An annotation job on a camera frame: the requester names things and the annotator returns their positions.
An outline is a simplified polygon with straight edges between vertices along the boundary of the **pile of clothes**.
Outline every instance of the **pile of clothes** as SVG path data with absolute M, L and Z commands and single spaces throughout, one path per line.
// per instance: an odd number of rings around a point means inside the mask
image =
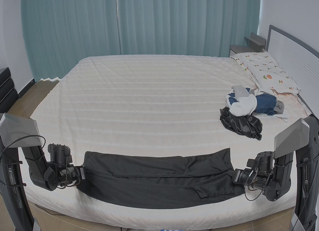
M 288 117 L 284 109 L 284 103 L 277 100 L 276 93 L 270 89 L 250 89 L 235 85 L 226 95 L 226 107 L 220 109 L 220 120 L 228 130 L 261 140 L 263 125 L 252 113 L 255 111 L 274 115 L 286 121 Z

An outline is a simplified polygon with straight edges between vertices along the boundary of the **baseboard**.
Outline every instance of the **baseboard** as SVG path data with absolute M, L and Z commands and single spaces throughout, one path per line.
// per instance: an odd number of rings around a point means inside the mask
M 31 80 L 21 91 L 18 93 L 19 98 L 24 96 L 24 94 L 35 84 L 35 80 Z

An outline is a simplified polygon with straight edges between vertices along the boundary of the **teal curtain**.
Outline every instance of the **teal curtain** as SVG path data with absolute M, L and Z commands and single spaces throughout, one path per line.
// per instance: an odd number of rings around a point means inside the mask
M 64 77 L 88 56 L 121 54 L 116 0 L 21 0 L 35 80 Z
M 122 54 L 228 56 L 257 33 L 260 0 L 117 0 Z

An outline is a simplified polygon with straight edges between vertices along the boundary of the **robotic arm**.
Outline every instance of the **robotic arm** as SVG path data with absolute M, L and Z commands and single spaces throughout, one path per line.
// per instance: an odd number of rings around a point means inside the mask
M 84 167 L 72 165 L 70 148 L 65 145 L 49 144 L 50 161 L 42 150 L 36 122 L 29 118 L 5 113 L 0 120 L 0 192 L 17 231 L 40 231 L 32 216 L 22 182 L 18 147 L 29 165 L 31 181 L 38 187 L 53 191 L 77 185 L 85 179 Z
M 276 201 L 290 189 L 293 152 L 296 151 L 297 200 L 290 231 L 315 229 L 319 189 L 318 132 L 316 117 L 300 118 L 275 137 L 274 152 L 261 152 L 255 159 L 248 159 L 249 168 L 230 172 L 233 183 L 260 189 L 260 194 L 269 201 Z

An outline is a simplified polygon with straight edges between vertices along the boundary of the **pillow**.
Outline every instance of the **pillow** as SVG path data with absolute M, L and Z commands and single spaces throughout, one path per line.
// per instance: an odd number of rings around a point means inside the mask
M 277 93 L 299 93 L 300 88 L 267 53 L 237 53 L 233 57 L 247 71 L 260 89 Z

